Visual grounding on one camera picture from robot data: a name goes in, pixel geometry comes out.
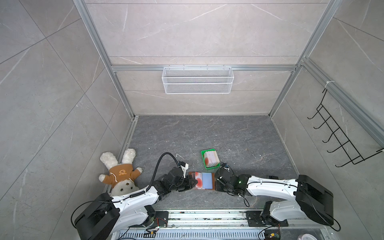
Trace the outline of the brown leather card holder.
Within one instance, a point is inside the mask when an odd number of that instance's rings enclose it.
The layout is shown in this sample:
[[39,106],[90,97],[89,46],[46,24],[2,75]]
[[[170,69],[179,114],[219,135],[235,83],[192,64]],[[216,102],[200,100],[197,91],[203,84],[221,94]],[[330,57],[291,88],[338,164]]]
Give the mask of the brown leather card holder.
[[[203,189],[197,189],[194,187],[195,190],[215,190],[215,174],[214,173],[202,173],[203,174]],[[189,172],[189,175],[192,175],[195,178],[195,172]]]

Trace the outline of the pink red credit card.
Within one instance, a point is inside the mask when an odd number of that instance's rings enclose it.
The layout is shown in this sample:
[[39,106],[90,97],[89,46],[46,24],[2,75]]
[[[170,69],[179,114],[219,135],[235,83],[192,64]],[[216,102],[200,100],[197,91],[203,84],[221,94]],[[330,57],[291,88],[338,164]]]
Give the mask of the pink red credit card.
[[195,179],[198,181],[196,184],[197,189],[203,189],[203,174],[200,172],[195,172]]

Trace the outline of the green plastic card bin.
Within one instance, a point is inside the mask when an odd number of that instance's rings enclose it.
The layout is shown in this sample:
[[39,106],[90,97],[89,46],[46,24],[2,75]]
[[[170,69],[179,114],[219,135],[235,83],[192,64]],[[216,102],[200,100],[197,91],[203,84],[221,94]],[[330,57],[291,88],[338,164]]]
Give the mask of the green plastic card bin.
[[215,149],[201,151],[205,169],[215,169],[219,167],[220,160]]

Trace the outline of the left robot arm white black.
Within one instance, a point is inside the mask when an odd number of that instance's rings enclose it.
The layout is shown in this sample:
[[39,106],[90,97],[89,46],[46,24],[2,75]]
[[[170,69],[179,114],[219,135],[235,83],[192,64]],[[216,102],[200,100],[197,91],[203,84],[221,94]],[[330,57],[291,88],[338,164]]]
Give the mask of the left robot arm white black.
[[99,195],[94,201],[88,201],[90,205],[71,222],[82,240],[105,240],[110,234],[128,227],[148,227],[155,219],[155,203],[172,191],[191,190],[197,183],[182,167],[175,167],[148,187],[131,194]]

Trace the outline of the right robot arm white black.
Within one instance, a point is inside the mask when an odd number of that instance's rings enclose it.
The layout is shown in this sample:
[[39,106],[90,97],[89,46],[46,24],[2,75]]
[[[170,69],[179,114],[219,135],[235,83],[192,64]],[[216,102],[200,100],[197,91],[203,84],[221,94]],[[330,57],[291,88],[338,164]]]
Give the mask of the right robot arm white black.
[[266,196],[278,201],[267,201],[260,214],[265,225],[277,225],[285,220],[307,218],[320,225],[333,227],[334,195],[306,175],[297,179],[279,180],[251,175],[235,175],[225,163],[215,172],[216,191],[245,199],[247,196]]

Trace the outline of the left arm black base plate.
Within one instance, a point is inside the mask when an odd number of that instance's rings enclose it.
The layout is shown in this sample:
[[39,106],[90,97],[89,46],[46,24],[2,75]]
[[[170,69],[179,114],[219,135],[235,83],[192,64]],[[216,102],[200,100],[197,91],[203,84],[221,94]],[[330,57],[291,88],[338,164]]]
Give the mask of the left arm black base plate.
[[157,211],[151,213],[148,218],[143,223],[143,226],[149,229],[154,229],[157,227],[167,227],[168,226],[168,211]]

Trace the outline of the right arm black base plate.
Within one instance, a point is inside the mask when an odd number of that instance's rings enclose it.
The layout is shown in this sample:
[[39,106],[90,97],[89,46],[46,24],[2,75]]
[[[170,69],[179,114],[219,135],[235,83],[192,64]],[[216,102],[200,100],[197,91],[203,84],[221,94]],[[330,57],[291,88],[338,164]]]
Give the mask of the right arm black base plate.
[[262,211],[246,211],[246,219],[249,227],[264,227],[264,226],[275,226],[275,227],[288,227],[288,221],[278,221],[272,218],[268,214],[264,214]]

